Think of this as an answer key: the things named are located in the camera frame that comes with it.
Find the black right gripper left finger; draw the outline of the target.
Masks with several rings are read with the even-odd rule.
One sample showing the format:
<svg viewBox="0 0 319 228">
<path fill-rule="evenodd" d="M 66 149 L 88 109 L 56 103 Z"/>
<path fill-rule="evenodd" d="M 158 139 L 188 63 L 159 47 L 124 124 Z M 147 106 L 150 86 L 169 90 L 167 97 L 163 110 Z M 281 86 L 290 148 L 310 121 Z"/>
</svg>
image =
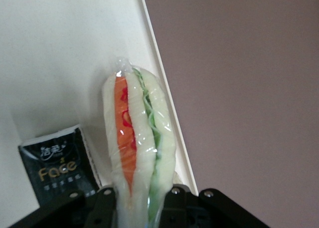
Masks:
<svg viewBox="0 0 319 228">
<path fill-rule="evenodd" d="M 116 193 L 101 188 L 86 197 L 82 190 L 68 190 L 23 217 L 11 228 L 116 228 Z"/>
</svg>

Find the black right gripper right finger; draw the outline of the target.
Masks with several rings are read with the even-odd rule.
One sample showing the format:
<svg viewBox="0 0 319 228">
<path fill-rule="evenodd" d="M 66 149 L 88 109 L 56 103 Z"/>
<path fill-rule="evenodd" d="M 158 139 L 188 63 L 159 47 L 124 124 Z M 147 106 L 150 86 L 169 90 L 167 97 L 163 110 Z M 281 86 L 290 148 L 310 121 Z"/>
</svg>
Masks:
<svg viewBox="0 0 319 228">
<path fill-rule="evenodd" d="M 186 185 L 175 184 L 167 193 L 160 228 L 267 228 L 268 225 L 217 189 L 198 196 Z"/>
</svg>

